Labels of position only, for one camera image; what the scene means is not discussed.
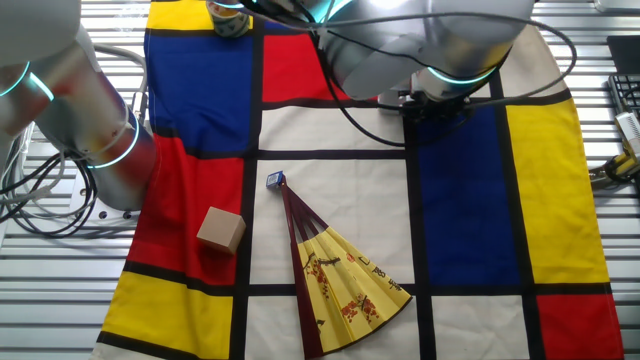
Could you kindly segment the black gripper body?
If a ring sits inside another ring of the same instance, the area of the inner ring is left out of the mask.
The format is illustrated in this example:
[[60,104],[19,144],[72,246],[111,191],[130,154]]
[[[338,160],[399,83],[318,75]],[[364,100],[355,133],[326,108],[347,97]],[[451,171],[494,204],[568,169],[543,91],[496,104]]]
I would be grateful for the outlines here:
[[453,120],[474,114],[464,97],[438,102],[430,99],[422,91],[409,94],[406,101],[400,105],[399,112],[404,119],[415,123]]

